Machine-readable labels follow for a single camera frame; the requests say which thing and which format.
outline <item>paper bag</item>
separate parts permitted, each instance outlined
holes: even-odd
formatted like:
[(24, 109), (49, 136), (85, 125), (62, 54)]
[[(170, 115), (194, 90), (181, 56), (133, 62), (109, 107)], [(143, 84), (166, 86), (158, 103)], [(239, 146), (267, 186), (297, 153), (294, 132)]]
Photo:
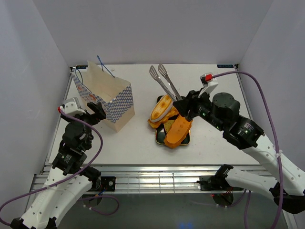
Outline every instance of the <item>paper bag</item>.
[(118, 132), (134, 116), (130, 82), (112, 77), (90, 61), (87, 71), (81, 74), (82, 77), (77, 71), (72, 74), (80, 97), (85, 104), (101, 102), (106, 113), (103, 122)]

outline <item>black tray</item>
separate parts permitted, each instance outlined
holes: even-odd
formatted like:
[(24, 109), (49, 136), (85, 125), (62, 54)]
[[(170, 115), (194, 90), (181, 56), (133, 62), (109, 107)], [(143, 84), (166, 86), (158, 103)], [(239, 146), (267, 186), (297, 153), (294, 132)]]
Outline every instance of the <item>black tray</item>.
[[(163, 95), (159, 96), (157, 99), (157, 102), (163, 97)], [(178, 115), (175, 115), (168, 120), (176, 120)], [(156, 142), (160, 145), (164, 145), (164, 139), (165, 139), (165, 129), (164, 125), (161, 124), (157, 129), (156, 129)], [(181, 146), (186, 146), (190, 143), (190, 132), (186, 135), (185, 139), (181, 142)]]

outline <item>white tabletop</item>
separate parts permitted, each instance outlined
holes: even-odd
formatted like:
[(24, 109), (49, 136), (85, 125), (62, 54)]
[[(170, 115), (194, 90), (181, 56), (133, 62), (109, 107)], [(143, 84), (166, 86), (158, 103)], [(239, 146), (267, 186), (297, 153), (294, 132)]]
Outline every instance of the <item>white tabletop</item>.
[[(229, 144), (222, 138), (222, 132), (215, 129), (203, 119), (194, 119), (191, 128), (191, 141), (188, 146), (169, 149), (155, 141), (155, 130), (147, 123), (149, 115), (156, 105), (159, 95), (165, 92), (149, 75), (150, 64), (107, 65), (117, 77), (132, 84), (135, 116), (118, 132), (114, 132), (104, 123), (95, 126), (104, 141), (100, 155), (94, 164), (104, 165), (257, 165), (257, 161)], [(204, 73), (213, 74), (233, 69), (218, 69), (216, 64), (165, 64), (165, 68), (180, 95), (187, 95), (190, 90), (202, 87), (199, 77)], [(227, 92), (241, 104), (240, 114), (249, 117), (242, 90), (236, 74), (217, 79), (219, 85), (211, 94)], [(67, 99), (78, 97), (74, 81), (70, 84)], [(59, 143), (67, 122), (60, 120), (49, 162), (58, 153)], [(86, 151), (88, 162), (96, 154), (100, 141), (93, 132), (92, 148)]]

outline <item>bread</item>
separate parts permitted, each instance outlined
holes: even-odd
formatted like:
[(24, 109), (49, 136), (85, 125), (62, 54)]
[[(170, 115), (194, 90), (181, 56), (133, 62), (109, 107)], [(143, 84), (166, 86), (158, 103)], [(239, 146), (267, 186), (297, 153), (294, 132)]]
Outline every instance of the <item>bread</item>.
[(150, 121), (152, 123), (159, 122), (171, 110), (173, 102), (168, 95), (163, 96), (152, 110)]
[(148, 119), (147, 122), (152, 128), (157, 129), (162, 123), (166, 123), (169, 118), (178, 114), (178, 110), (173, 106), (170, 111), (165, 115), (165, 117), (162, 118), (159, 122), (153, 123), (150, 119)]
[(165, 136), (164, 143), (169, 148), (176, 148), (185, 139), (192, 126), (192, 121), (188, 122), (181, 115), (172, 124)]
[(164, 123), (164, 129), (165, 129), (165, 133), (168, 133), (172, 124), (175, 122), (175, 120), (168, 120), (166, 123)]

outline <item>metal frame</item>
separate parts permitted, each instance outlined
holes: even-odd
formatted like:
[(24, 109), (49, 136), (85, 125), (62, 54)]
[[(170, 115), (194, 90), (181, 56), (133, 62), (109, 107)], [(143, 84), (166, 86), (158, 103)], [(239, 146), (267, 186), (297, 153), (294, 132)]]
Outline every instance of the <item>metal frame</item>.
[[(240, 88), (244, 96), (244, 101), (252, 119), (252, 114), (246, 99), (241, 77), (237, 74)], [(65, 92), (64, 100), (67, 98), (72, 77), (70, 75), (67, 90)], [(41, 174), (35, 175), (31, 190), (37, 190), (42, 187), (46, 177), (50, 171), (49, 158), (54, 144), (55, 136), (59, 126), (60, 117), (56, 125), (56, 130), (52, 138), (52, 144), (48, 151), (45, 162), (45, 167)], [(215, 166), (122, 166), (122, 165), (92, 165), (102, 172), (102, 176), (116, 177), (115, 194), (176, 194), (176, 193), (212, 193), (211, 191), (201, 191), (200, 185), (196, 183), (200, 176), (210, 177), (216, 173), (221, 165)], [(234, 166), (239, 170), (254, 173), (261, 176), (271, 176), (262, 166), (258, 165), (238, 165)], [(30, 196), (28, 205), (33, 202), (35, 196)], [(293, 214), (283, 211), (288, 228), (297, 229), (295, 218)]]

